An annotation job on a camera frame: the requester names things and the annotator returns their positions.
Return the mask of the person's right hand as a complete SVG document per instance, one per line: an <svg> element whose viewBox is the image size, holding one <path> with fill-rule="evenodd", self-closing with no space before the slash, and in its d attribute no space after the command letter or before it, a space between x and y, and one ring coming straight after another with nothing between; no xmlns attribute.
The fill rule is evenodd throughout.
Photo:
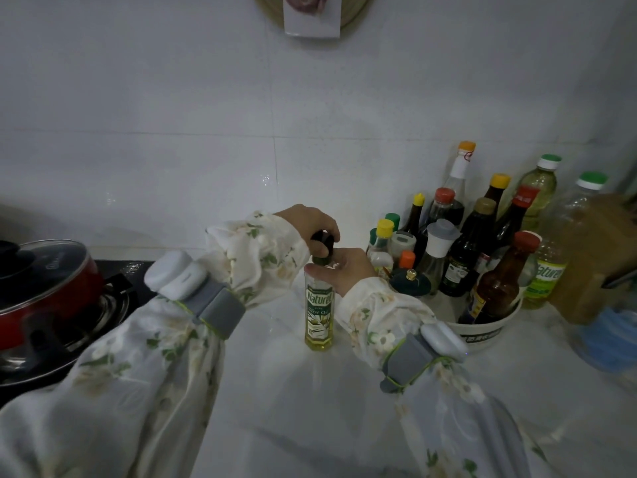
<svg viewBox="0 0 637 478"><path fill-rule="evenodd" d="M358 282L377 276L367 255L364 262L335 264L334 268L328 268L308 263L305 265L304 270L313 279L324 281L331 285L341 297L344 297Z"/></svg>

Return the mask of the person's left hand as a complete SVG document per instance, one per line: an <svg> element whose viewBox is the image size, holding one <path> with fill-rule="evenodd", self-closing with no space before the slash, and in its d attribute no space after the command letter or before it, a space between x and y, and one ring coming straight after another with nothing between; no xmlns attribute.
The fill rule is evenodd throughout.
<svg viewBox="0 0 637 478"><path fill-rule="evenodd" d="M275 216L287 221L299 233L308 248L308 223L311 218L332 218L318 208L296 204L290 208L274 213Z"/></svg>

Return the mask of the black bottle cap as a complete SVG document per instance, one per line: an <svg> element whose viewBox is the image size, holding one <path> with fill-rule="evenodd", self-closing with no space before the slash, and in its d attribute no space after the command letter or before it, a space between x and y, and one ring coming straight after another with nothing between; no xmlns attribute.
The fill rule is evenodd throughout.
<svg viewBox="0 0 637 478"><path fill-rule="evenodd" d="M334 236L326 230L320 230L315 232L311 239L311 241L316 241L322 243L323 246L327 249L328 253L324 257L318 257L319 259L327 259L330 260L333 255L334 248Z"/></svg>

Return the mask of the small olive oil bottle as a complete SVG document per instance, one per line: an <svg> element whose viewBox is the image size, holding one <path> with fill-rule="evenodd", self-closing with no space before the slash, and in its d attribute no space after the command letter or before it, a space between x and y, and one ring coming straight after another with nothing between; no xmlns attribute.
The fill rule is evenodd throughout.
<svg viewBox="0 0 637 478"><path fill-rule="evenodd" d="M333 339L334 288L306 272L304 297L305 343L313 351L326 351Z"/></svg>

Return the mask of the person's right forearm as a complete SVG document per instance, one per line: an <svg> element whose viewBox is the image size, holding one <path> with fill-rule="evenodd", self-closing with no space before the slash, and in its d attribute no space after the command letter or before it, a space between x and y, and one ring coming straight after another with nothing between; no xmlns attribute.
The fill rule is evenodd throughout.
<svg viewBox="0 0 637 478"><path fill-rule="evenodd" d="M423 477L552 478L541 448L468 375L466 345L427 305L372 277L342 297L336 320L381 372Z"/></svg>

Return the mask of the person's left forearm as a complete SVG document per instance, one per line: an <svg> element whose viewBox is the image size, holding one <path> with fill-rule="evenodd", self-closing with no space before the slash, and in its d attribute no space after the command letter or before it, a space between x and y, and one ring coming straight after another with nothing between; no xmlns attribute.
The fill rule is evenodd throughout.
<svg viewBox="0 0 637 478"><path fill-rule="evenodd" d="M283 295L310 252L274 214L206 230L194 260L169 252L157 295L90 345L50 390L0 410L0 478L188 478L219 390L225 341Z"/></svg>

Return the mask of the small clear bottle yellow cap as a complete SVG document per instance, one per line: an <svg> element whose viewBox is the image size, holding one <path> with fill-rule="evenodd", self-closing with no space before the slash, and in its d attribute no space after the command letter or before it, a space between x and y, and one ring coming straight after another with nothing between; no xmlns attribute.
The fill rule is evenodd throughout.
<svg viewBox="0 0 637 478"><path fill-rule="evenodd" d="M377 276L385 281L391 278L394 258L389 252L389 242L394 232L393 221L383 218L378 220L376 241L368 251L368 258Z"/></svg>

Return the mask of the white capped shaker bottle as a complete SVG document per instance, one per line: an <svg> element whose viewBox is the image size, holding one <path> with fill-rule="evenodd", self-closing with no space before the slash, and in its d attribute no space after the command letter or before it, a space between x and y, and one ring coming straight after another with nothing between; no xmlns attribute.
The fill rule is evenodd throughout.
<svg viewBox="0 0 637 478"><path fill-rule="evenodd" d="M392 234L388 243L388 251L395 266L399 263L402 252L405 250L413 251L416 242L417 238L409 232L396 231Z"/></svg>

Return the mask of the dark green jar gold knob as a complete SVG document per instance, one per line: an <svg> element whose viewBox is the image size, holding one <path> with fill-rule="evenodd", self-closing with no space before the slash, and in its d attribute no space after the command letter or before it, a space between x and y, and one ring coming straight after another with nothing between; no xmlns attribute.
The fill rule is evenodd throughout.
<svg viewBox="0 0 637 478"><path fill-rule="evenodd" d="M431 281L424 273L405 268L400 268L392 274L389 285L398 293L416 298L430 295L432 288Z"/></svg>

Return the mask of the dark bottle pointed yellow cap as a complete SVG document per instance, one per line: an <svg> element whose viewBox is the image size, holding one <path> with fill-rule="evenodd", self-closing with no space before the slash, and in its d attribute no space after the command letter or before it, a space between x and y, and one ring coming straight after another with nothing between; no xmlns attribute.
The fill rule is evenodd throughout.
<svg viewBox="0 0 637 478"><path fill-rule="evenodd" d="M422 192L419 192L413 196L409 216L404 226L402 227L403 232L408 232L414 237L417 237L420 226L420 217L425 200L426 198Z"/></svg>

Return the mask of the glass dispenser grey cap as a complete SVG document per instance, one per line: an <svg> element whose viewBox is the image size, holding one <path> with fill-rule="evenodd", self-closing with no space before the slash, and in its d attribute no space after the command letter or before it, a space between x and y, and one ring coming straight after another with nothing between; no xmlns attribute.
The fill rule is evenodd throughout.
<svg viewBox="0 0 637 478"><path fill-rule="evenodd" d="M429 282L427 297L434 297L443 277L447 254L460 236L460 231L444 218L428 224L426 230L426 249L417 266L417 271Z"/></svg>

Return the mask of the short dark bottle red cap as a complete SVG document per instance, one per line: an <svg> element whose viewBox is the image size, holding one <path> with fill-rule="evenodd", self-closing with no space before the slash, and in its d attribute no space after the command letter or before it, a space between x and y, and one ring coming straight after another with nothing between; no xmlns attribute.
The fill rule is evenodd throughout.
<svg viewBox="0 0 637 478"><path fill-rule="evenodd" d="M424 227L440 219L448 219L456 193L448 187L440 187L434 194L434 201L427 212Z"/></svg>

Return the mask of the dark sauce bottle brown cap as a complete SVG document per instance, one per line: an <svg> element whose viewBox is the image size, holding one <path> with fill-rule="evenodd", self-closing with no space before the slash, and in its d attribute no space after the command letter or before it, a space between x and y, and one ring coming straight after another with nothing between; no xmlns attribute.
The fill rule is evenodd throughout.
<svg viewBox="0 0 637 478"><path fill-rule="evenodd" d="M492 226L491 216L496 202L490 198L478 198L473 211L460 230L460 237L452 244L445 263L439 291L449 297L462 296L466 281L481 253L484 238Z"/></svg>

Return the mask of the tall clear bottle orange cap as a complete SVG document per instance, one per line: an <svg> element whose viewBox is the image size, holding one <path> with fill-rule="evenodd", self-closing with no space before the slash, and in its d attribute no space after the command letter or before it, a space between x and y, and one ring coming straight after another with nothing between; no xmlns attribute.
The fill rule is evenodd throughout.
<svg viewBox="0 0 637 478"><path fill-rule="evenodd" d="M476 143L473 141L462 141L458 144L457 155L450 169L450 174L442 184L442 187L451 189L455 193L449 212L449 220L455 225L459 225L464 218L466 171L475 148Z"/></svg>

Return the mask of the brown glass bottle red cap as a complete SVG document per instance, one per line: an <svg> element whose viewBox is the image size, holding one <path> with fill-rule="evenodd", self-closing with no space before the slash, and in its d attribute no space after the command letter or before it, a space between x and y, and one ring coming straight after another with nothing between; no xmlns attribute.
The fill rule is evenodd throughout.
<svg viewBox="0 0 637 478"><path fill-rule="evenodd" d="M498 265L484 273L474 286L458 323L488 324L507 317L509 307L519 295L519 277L526 261L540 243L541 238L535 233L516 232Z"/></svg>

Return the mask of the white round bottle tub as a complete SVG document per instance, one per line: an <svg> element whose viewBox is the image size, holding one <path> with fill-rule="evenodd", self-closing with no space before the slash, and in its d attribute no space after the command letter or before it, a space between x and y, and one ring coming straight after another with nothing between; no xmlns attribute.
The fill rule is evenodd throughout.
<svg viewBox="0 0 637 478"><path fill-rule="evenodd" d="M466 310L469 300L469 294L450 297L441 292L422 299L438 320L445 322L460 339L466 342L468 352L472 354L489 348L502 337L506 326L515 320L522 300L518 299L511 308L511 312L500 321L487 324L459 324L458 318Z"/></svg>

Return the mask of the dark bottle yellow flat cap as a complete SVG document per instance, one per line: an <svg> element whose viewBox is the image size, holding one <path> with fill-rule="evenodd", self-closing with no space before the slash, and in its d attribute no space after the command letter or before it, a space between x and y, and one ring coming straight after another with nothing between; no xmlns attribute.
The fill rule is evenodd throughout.
<svg viewBox="0 0 637 478"><path fill-rule="evenodd" d="M504 173L495 173L492 175L489 188L483 197L491 199L499 206L501 198L511 182L511 176Z"/></svg>

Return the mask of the tall dark bottle red cap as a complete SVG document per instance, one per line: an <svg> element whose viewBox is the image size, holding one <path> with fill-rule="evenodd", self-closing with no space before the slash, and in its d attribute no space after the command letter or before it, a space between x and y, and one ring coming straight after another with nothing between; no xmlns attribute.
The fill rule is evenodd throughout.
<svg viewBox="0 0 637 478"><path fill-rule="evenodd" d="M537 187L520 185L511 204L496 221L487 255L492 256L498 249L512 244L515 233L521 230L524 216L539 192L540 189Z"/></svg>

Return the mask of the yellow oil bottle white-green cap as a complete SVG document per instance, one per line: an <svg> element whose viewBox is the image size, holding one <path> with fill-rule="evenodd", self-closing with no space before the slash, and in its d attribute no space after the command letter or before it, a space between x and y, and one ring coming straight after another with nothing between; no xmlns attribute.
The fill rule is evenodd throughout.
<svg viewBox="0 0 637 478"><path fill-rule="evenodd" d="M562 161L562 157L555 154L544 154L537 161L536 168L525 173L519 180L516 190L521 185L539 189L534 201L527 209L522 220L522 231L537 231L539 218L548 206L557 188L555 172Z"/></svg>

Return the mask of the large oil bottle green cap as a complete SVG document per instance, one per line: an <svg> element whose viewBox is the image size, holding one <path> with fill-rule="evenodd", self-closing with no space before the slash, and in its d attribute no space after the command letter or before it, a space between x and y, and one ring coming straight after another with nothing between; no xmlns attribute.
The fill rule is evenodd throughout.
<svg viewBox="0 0 637 478"><path fill-rule="evenodd" d="M542 242L534 253L537 272L524 292L523 308L536 310L548 300L575 250L585 239L585 219L591 202L607 180L604 173L585 171L573 187L547 206L538 228Z"/></svg>

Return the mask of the black gas stove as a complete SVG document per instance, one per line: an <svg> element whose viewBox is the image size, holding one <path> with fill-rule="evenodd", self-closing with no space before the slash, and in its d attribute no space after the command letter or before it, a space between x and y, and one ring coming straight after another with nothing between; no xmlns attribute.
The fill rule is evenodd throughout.
<svg viewBox="0 0 637 478"><path fill-rule="evenodd" d="M0 351L0 409L22 394L52 389L84 350L155 296L143 281L151 261L99 259L97 265L105 286L95 304L65 321L35 313L22 325L24 344Z"/></svg>

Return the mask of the brown wooden knife block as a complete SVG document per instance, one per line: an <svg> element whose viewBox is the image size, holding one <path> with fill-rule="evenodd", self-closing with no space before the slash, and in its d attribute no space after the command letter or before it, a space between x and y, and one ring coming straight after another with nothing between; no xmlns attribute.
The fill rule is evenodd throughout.
<svg viewBox="0 0 637 478"><path fill-rule="evenodd" d="M637 194L596 196L571 248L549 303L568 323L590 324L627 293L629 282L615 281L637 276Z"/></svg>

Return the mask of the red cooking pot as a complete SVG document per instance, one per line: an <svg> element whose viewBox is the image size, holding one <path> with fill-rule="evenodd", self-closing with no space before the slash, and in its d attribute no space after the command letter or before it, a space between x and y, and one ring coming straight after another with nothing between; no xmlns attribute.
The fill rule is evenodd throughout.
<svg viewBox="0 0 637 478"><path fill-rule="evenodd" d="M89 263L84 270L64 287L34 303L0 312L0 351L14 349L26 343L24 325L28 318L44 313L52 314L54 321L66 321L86 307L96 304L104 288L105 280L90 253Z"/></svg>

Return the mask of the blue plastic container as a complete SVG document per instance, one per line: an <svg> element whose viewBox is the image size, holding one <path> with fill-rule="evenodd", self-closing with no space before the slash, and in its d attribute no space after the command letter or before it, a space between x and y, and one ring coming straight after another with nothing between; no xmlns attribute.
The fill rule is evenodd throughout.
<svg viewBox="0 0 637 478"><path fill-rule="evenodd" d="M574 330L571 347L594 368L619 374L637 366L637 311L625 307L602 309L585 326Z"/></svg>

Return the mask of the glass pot lid black knob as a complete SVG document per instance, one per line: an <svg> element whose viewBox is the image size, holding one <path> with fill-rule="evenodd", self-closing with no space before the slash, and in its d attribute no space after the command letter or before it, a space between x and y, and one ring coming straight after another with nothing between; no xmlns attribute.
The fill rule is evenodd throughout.
<svg viewBox="0 0 637 478"><path fill-rule="evenodd" d="M70 283L89 263L86 247L71 240L18 245L0 240L0 312L34 303Z"/></svg>

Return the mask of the white wall hook card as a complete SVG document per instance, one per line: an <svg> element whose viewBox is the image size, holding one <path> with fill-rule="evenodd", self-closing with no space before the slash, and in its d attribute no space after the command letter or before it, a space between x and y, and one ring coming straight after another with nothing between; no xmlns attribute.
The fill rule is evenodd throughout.
<svg viewBox="0 0 637 478"><path fill-rule="evenodd" d="M283 29L288 36L339 39L342 0L283 0Z"/></svg>

